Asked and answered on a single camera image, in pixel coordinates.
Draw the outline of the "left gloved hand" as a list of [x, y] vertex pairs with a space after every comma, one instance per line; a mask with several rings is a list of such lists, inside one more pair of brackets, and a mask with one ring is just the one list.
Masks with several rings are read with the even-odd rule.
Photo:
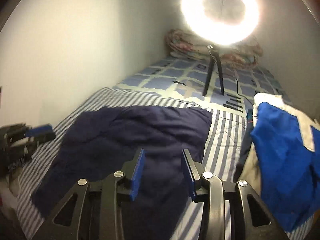
[[11, 173], [7, 176], [8, 188], [13, 196], [17, 197], [21, 191], [21, 185], [19, 177], [21, 170], [16, 170], [14, 173]]

